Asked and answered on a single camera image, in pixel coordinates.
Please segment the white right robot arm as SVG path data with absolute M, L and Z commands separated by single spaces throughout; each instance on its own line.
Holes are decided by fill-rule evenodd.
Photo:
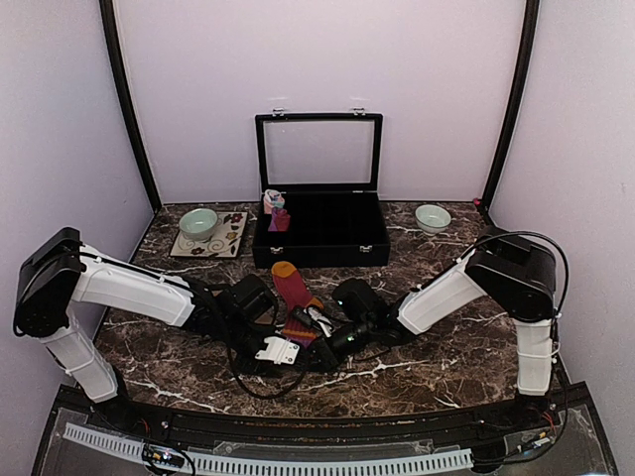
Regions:
M 349 321 L 310 344 L 310 367 L 329 372 L 373 342 L 404 345 L 488 297 L 516 327 L 517 392 L 522 396 L 507 407 L 506 420 L 526 430 L 545 412 L 542 397 L 551 385 L 557 320 L 568 290 L 557 284 L 557 266 L 568 263 L 562 247 L 545 235 L 488 226 L 451 266 L 392 304 L 365 281 L 349 279 L 331 295 Z

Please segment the magenta striped sock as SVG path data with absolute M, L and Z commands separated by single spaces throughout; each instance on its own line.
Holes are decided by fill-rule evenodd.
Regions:
M 271 269 L 273 282 L 278 294 L 283 298 L 287 307 L 287 318 L 282 328 L 282 334 L 291 341 L 302 345 L 308 349 L 312 342 L 318 337 L 318 331 L 331 331 L 332 322 L 323 312 L 322 302 L 314 297 L 306 287 L 299 271 L 290 262 L 280 261 L 273 265 Z M 304 325 L 292 316 L 295 307 L 305 309 L 315 306 L 318 311 L 310 311 L 309 321 L 313 322 L 315 317 L 319 321 L 317 328 Z

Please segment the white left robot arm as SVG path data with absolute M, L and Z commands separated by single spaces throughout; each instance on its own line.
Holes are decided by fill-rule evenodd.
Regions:
M 115 368 L 96 350 L 79 325 L 73 305 L 93 303 L 153 318 L 169 327 L 221 341 L 230 370 L 236 358 L 249 363 L 296 366 L 302 350 L 258 318 L 277 311 L 269 288 L 255 275 L 231 286 L 166 276 L 116 260 L 84 244 L 78 230 L 61 229 L 21 266 L 13 317 L 18 337 L 39 340 L 59 366 L 119 432 L 140 423 Z

